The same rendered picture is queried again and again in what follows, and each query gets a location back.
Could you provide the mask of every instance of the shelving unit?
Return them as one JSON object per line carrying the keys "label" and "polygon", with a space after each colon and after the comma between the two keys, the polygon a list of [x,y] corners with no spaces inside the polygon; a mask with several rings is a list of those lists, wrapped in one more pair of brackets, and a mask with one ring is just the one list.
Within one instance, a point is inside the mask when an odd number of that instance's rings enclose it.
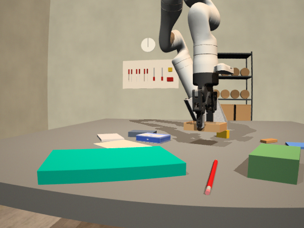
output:
{"label": "shelving unit", "polygon": [[242,101],[251,101],[251,120],[252,120],[252,104],[253,104],[253,67],[252,67],[252,52],[251,53],[218,53],[218,58],[230,58],[230,59],[245,59],[246,60],[246,68],[247,67],[247,59],[251,57],[251,75],[250,76],[218,76],[219,79],[243,79],[246,80],[246,90],[248,90],[248,79],[251,79],[251,99],[223,99],[220,98],[219,100],[242,100]]}

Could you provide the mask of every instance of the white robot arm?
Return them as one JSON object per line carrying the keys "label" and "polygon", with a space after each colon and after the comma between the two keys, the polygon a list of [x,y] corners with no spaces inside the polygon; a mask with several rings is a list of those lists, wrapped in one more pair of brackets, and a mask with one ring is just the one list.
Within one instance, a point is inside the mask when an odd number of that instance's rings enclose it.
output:
{"label": "white robot arm", "polygon": [[219,11],[211,0],[184,0],[190,7],[188,23],[193,40],[193,61],[181,33],[172,28],[181,14],[183,0],[161,0],[161,29],[159,43],[162,51],[177,50],[172,60],[174,68],[192,97],[192,110],[196,113],[197,128],[204,128],[203,115],[213,121],[217,108],[217,93],[213,86],[219,83],[219,73],[233,74],[233,68],[218,63],[217,40],[211,31],[220,23]]}

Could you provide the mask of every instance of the blue object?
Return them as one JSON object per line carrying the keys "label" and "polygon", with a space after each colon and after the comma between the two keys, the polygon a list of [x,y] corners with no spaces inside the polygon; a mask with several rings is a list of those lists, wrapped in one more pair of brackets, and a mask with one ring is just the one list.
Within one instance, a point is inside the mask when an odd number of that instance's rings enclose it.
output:
{"label": "blue object", "polygon": [[170,134],[153,134],[144,133],[136,136],[136,141],[147,142],[147,143],[165,143],[171,140]]}
{"label": "blue object", "polygon": [[130,181],[186,175],[186,163],[160,146],[53,150],[38,184]]}
{"label": "blue object", "polygon": [[299,146],[301,149],[304,149],[304,142],[285,142],[287,146]]}
{"label": "blue object", "polygon": [[138,134],[143,133],[157,133],[157,131],[149,131],[149,130],[132,130],[128,132],[128,137],[136,137]]}

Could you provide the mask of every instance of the green block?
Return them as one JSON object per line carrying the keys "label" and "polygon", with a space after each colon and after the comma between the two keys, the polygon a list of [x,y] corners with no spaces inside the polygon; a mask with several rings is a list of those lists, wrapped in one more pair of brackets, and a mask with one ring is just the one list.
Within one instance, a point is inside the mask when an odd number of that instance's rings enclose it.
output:
{"label": "green block", "polygon": [[297,184],[300,147],[260,144],[249,154],[248,177]]}
{"label": "green block", "polygon": [[39,185],[184,175],[186,163],[160,146],[53,150],[37,171]]}

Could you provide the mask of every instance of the gray tabletop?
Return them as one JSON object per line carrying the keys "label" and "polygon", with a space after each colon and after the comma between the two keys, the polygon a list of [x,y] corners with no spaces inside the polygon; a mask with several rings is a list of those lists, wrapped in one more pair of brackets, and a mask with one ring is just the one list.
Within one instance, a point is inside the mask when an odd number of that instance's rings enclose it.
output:
{"label": "gray tabletop", "polygon": [[[138,210],[140,208],[152,210],[154,206],[158,208],[163,205],[162,209],[170,206],[173,207],[171,208],[173,211],[181,209],[181,213],[184,209],[190,211],[190,208],[194,211],[200,209],[210,211],[210,208],[235,208],[243,211],[244,208],[250,208],[258,209],[261,214],[263,214],[262,209],[267,208],[304,208],[303,150],[301,150],[297,185],[247,178],[248,155],[260,144],[260,139],[275,138],[278,140],[275,144],[279,145],[284,145],[285,142],[302,142],[304,124],[230,121],[228,122],[230,138],[223,139],[217,138],[216,133],[184,131],[183,123],[187,121],[103,119],[2,139],[0,140],[2,191],[0,204],[58,217],[121,227],[155,227],[155,224],[139,225],[139,221],[143,218],[139,218],[140,211],[135,214],[137,207]],[[38,185],[37,170],[52,150],[96,148],[94,143],[100,142],[97,138],[97,134],[100,133],[118,133],[127,140],[135,141],[135,138],[128,137],[128,132],[131,130],[157,130],[157,133],[170,134],[171,141],[161,144],[161,147],[186,162],[187,175],[148,180]],[[219,162],[218,168],[211,194],[207,196],[204,190],[215,159]],[[110,210],[106,210],[107,218],[103,218],[100,211],[96,212],[96,210],[86,209],[88,214],[84,213],[83,208],[90,205],[88,202],[91,202],[91,206],[95,203],[96,205],[93,206],[95,209],[100,204],[107,205]],[[82,209],[76,210],[77,204],[79,207],[82,205]],[[127,213],[128,219],[112,218],[110,215],[113,213]],[[150,221],[153,216],[155,219],[157,215],[163,216],[159,214],[160,209],[155,209],[155,213],[150,218],[146,218],[145,222]],[[198,220],[197,216],[188,216],[188,219],[191,219],[192,226],[195,227],[196,223],[193,222]]]}

